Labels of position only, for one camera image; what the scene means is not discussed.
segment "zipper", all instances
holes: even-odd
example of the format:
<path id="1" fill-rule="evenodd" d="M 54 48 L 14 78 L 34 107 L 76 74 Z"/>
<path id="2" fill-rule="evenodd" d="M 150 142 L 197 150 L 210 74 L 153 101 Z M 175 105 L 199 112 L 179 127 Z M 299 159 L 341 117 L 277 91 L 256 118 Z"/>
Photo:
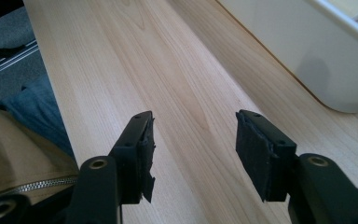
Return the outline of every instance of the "zipper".
<path id="1" fill-rule="evenodd" d="M 57 179 L 36 181 L 33 183 L 17 186 L 13 189 L 7 189 L 1 191 L 0 196 L 8 195 L 8 194 L 18 194 L 18 193 L 28 192 L 36 189 L 47 189 L 51 187 L 71 185 L 71 184 L 75 184 L 76 181 L 77 181 L 77 176 L 67 176 Z"/>

